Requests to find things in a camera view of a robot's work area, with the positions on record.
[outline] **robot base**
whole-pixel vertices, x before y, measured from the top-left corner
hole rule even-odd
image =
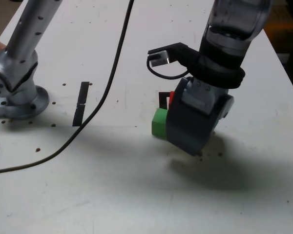
[[[49,95],[40,86],[36,86],[36,89],[36,98],[23,105],[13,105],[8,98],[0,97],[0,118],[28,119],[43,112],[49,104]]]

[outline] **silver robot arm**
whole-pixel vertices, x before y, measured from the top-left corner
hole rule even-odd
[[[182,78],[167,113],[167,140],[191,155],[208,142],[228,114],[245,76],[240,67],[251,41],[261,32],[272,0],[215,0],[199,51],[182,43],[148,52],[148,69],[179,61],[193,76]]]
[[[47,91],[36,86],[35,48],[62,0],[29,0],[5,48],[0,52],[0,118],[26,119],[49,104]]]

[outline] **white table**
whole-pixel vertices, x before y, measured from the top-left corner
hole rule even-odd
[[[0,234],[293,234],[293,87],[264,32],[247,53],[245,80],[230,91],[235,104],[203,161],[151,136],[158,91],[178,81],[153,76],[147,51],[176,42],[198,49],[212,2],[136,0],[98,115],[55,159],[0,175]],[[127,3],[63,2],[37,47],[35,74],[56,104],[33,124],[0,120],[0,168],[42,159],[69,138],[82,81],[93,83],[84,117],[95,108]]]

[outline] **black tape strip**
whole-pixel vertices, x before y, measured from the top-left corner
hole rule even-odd
[[[158,99],[161,109],[167,110],[167,98],[170,96],[170,92],[159,92]]]
[[[84,109],[87,101],[89,82],[82,82],[80,85],[76,111],[73,119],[73,127],[80,127],[83,123]]]

